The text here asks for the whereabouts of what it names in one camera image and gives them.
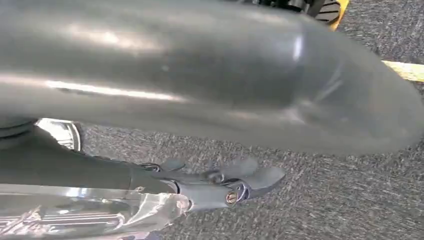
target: chrome part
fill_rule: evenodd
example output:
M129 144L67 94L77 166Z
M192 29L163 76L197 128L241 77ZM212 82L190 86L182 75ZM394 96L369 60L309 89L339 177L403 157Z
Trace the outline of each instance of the chrome part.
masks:
M424 129L409 82L303 14L213 0L0 8L5 117L336 154L397 151Z
M0 184L0 202L0 239L151 232L189 206L180 194L14 184Z
M81 135L74 122L42 118L36 125L50 133L60 145L71 150L81 151Z

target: plastic wrap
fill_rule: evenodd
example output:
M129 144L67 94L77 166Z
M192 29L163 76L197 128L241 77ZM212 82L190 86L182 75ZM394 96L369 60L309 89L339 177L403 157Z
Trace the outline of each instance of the plastic wrap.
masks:
M17 184L0 184L0 203L0 239L141 238L190 205L172 193Z

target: gray carpet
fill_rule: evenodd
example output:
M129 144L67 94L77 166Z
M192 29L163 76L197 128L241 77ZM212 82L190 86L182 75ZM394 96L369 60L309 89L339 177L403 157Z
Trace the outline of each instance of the gray carpet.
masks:
M339 31L385 60L424 64L423 0L353 0ZM253 156L287 171L266 197L190 214L162 232L167 240L424 238L424 142L393 154L336 157L88 124L83 130L92 155L137 163L182 158L194 171L211 160Z

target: bolt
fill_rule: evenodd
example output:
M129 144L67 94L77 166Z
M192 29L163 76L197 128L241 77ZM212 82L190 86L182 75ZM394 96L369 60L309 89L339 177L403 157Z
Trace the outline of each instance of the bolt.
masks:
M237 193L235 192L229 192L226 197L225 200L228 204L235 204L237 202Z

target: yellow line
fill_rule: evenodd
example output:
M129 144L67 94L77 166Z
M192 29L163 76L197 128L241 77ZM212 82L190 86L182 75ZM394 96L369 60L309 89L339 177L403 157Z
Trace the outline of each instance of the yellow line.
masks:
M397 61L383 61L383 63L391 67L399 76L406 80L424 82L424 65Z

